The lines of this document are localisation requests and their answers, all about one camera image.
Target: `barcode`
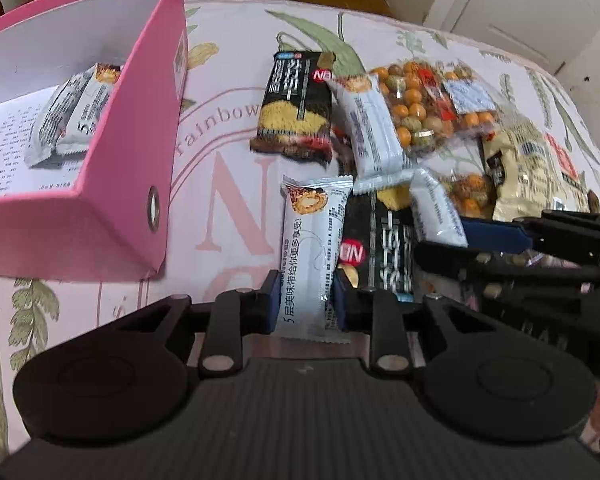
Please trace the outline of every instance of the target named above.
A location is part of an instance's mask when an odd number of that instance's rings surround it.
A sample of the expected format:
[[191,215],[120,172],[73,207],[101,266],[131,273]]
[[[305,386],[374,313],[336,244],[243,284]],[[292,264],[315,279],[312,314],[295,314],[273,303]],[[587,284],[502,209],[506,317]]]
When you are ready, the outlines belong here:
[[544,148],[536,142],[523,142],[522,144],[520,144],[520,151],[525,156],[529,156],[529,155],[545,156]]

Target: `white snack wrapper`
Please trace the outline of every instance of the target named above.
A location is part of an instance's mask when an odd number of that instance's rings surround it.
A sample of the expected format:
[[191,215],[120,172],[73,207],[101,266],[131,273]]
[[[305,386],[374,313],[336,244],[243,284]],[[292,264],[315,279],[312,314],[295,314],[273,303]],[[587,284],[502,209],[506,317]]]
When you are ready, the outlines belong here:
[[409,191],[418,240],[467,247],[460,216],[445,188],[429,171],[423,168],[414,170]]
[[389,109],[378,86],[378,76],[361,74],[338,78],[328,80],[327,85],[345,113],[347,133],[358,170],[354,192],[360,194],[377,189],[368,183],[375,176],[396,175],[410,169],[411,161],[405,156],[395,133]]
[[82,92],[66,131],[56,143],[59,155],[85,152],[93,139],[102,109],[120,78],[120,67],[98,63]]
[[24,162],[28,167],[51,156],[93,71],[94,67],[72,76],[46,102],[29,134],[29,145],[24,155]]
[[327,329],[333,271],[340,251],[352,176],[296,182],[286,176],[280,266],[280,310],[273,335],[310,341],[347,342]]

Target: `snack bar wrapper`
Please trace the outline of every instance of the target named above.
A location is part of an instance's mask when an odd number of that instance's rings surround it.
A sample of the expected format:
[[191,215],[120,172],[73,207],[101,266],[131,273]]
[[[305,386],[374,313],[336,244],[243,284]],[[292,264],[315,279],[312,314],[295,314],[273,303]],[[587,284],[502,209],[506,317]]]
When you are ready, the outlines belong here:
[[109,101],[114,86],[120,78],[120,67],[98,63],[82,92],[66,130],[56,142],[59,155],[87,151],[93,139],[102,109]]
[[410,207],[409,184],[349,197],[338,268],[353,287],[382,288],[413,301]]
[[445,188],[429,171],[422,168],[415,171],[410,193],[418,240],[467,247],[460,216]]
[[378,76],[361,74],[327,84],[345,113],[358,172],[354,192],[366,193],[409,180],[412,163],[400,145]]
[[95,67],[92,67],[72,76],[46,102],[29,134],[29,145],[24,155],[27,166],[31,168],[52,155],[94,70]]
[[286,192],[282,237],[280,310],[273,335],[323,342],[346,338],[334,326],[331,282],[353,177],[296,182],[283,177]]
[[[445,188],[429,171],[417,169],[410,185],[411,211],[418,240],[427,240],[439,244],[467,247],[466,235],[458,212]],[[423,272],[413,266],[413,295],[421,301],[426,294],[436,292],[464,303],[464,297],[458,282]]]
[[260,109],[254,152],[281,153],[295,160],[331,161],[333,52],[279,52]]

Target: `red logo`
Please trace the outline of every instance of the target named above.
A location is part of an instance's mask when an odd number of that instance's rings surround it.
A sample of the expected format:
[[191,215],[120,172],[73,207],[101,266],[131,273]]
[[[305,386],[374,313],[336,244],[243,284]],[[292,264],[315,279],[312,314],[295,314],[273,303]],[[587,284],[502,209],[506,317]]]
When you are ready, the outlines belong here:
[[314,70],[312,77],[315,82],[322,83],[327,79],[331,79],[331,70],[328,70],[327,68],[318,68],[317,70]]
[[365,247],[357,240],[346,238],[340,245],[340,261],[343,264],[359,266],[366,260]]

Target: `colorful box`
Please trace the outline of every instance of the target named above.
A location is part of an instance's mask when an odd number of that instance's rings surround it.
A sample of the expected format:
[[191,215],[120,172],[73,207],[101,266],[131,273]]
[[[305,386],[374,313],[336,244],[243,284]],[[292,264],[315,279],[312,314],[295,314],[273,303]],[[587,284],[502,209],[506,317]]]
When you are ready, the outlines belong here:
[[[96,62],[124,68],[88,153],[29,170],[38,108]],[[1,275],[118,282],[158,271],[186,72],[184,0],[35,0],[0,17]]]

